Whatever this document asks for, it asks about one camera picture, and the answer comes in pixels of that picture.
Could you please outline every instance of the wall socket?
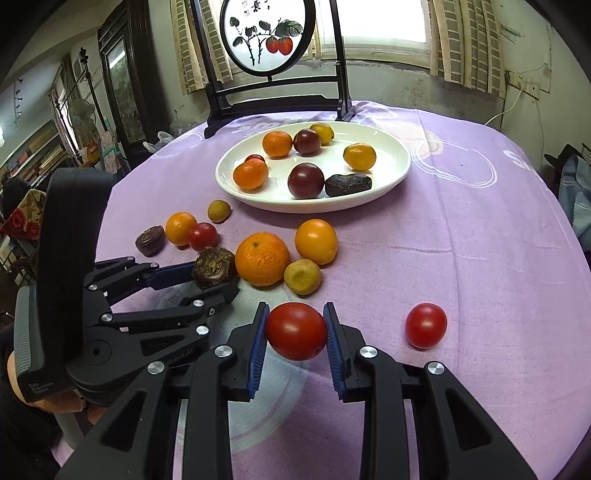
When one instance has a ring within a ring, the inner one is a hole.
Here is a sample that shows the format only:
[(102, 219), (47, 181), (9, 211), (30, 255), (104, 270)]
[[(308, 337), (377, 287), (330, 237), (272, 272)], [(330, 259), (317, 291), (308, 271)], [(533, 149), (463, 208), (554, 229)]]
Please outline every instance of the wall socket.
[(509, 85), (540, 100), (540, 84), (523, 73), (509, 72)]

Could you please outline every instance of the cherry tomato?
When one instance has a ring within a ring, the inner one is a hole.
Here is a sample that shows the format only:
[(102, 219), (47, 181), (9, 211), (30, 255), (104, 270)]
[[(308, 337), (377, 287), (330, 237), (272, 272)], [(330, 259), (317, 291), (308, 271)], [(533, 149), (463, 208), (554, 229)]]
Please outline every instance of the cherry tomato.
[(266, 330), (273, 350), (288, 360), (309, 360), (326, 345), (324, 319), (305, 303), (275, 307), (267, 317)]
[(290, 37), (281, 37), (279, 39), (279, 51), (283, 55), (289, 55), (294, 47), (293, 40)]
[(263, 163), (265, 163), (265, 159), (261, 155), (257, 155), (256, 153), (248, 155), (244, 163), (246, 163), (249, 160), (261, 160)]
[(408, 314), (405, 329), (407, 340), (412, 346), (431, 348), (445, 335), (447, 317), (438, 305), (420, 303)]
[(219, 235), (211, 223), (198, 223), (193, 225), (189, 231), (189, 245), (198, 252), (207, 247), (215, 247), (219, 243)]
[(279, 50), (279, 41), (277, 40), (277, 37), (267, 38), (265, 41), (265, 46), (270, 53), (277, 53)]

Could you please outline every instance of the oval white plate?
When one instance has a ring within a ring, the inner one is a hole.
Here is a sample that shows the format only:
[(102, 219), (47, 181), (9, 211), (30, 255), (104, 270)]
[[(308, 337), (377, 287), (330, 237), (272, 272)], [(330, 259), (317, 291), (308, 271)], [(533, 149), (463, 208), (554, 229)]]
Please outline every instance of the oval white plate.
[[(334, 130), (335, 138), (330, 145), (322, 147), (320, 153), (313, 157), (303, 157), (292, 148), (288, 157), (271, 160), (262, 149), (262, 139), (270, 131), (283, 130), (293, 137), (313, 123), (283, 125), (245, 138), (228, 150), (218, 162), (217, 184), (234, 198), (262, 210), (282, 213), (323, 213), (345, 210), (371, 202), (392, 190), (408, 174), (411, 159), (407, 148), (392, 135), (366, 125), (325, 122)], [(371, 190), (342, 197), (328, 197), (323, 190), (320, 196), (313, 200), (297, 200), (291, 195), (287, 187), (287, 177), (293, 167), (299, 163), (309, 162), (319, 166), (326, 179), (335, 174), (355, 173), (343, 160), (343, 150), (348, 145), (358, 142), (371, 145), (378, 155), (371, 170), (363, 172), (372, 179)], [(245, 192), (234, 183), (232, 173), (248, 155), (255, 153), (265, 158), (269, 167), (269, 179), (261, 188)]]

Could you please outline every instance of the plastic bag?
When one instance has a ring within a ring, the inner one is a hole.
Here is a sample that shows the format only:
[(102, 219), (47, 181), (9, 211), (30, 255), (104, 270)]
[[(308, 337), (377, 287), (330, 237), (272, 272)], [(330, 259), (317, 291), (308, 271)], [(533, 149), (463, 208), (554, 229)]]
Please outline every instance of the plastic bag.
[(144, 147), (150, 153), (156, 153), (160, 150), (163, 146), (168, 145), (170, 142), (174, 140), (174, 137), (166, 132), (158, 132), (158, 142), (156, 144), (151, 144), (148, 142), (144, 142)]

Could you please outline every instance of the table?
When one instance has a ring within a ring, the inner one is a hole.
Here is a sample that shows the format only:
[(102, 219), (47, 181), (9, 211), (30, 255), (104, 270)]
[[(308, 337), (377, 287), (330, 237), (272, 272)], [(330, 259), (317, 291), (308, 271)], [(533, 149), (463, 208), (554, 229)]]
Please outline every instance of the table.
[[(305, 302), (321, 311), (333, 301), (343, 323), (398, 361), (442, 361), (538, 478), (552, 480), (591, 424), (591, 274), (566, 216), (522, 150), (495, 130), (372, 102), (357, 102), (357, 109), (352, 121), (399, 138), (413, 165), (379, 200), (316, 215), (335, 227), (340, 247), (323, 269), (320, 290)], [(269, 231), (297, 258), (295, 230), (314, 216), (240, 204), (217, 186), (213, 172), (225, 151), (248, 135), (333, 117), (254, 116), (208, 140), (204, 125), (182, 135), (115, 186), (97, 260), (135, 254), (147, 261), (134, 247), (143, 230), (177, 211), (204, 221), (215, 199), (233, 208), (219, 226), (224, 246), (234, 250), (251, 233)], [(151, 261), (169, 265), (195, 256), (168, 244)], [(258, 300), (273, 307), (295, 299), (285, 286), (242, 287), (232, 313), (214, 319), (219, 342), (251, 321)], [(116, 310), (158, 301), (155, 292), (140, 292)], [(447, 335), (427, 352), (404, 339), (404, 319), (422, 301), (439, 304), (449, 318)], [(362, 405), (338, 401), (325, 353), (299, 365), (268, 352), (255, 401), (230, 408), (235, 478), (356, 479), (362, 425)], [(412, 472), (417, 479), (415, 462)]]

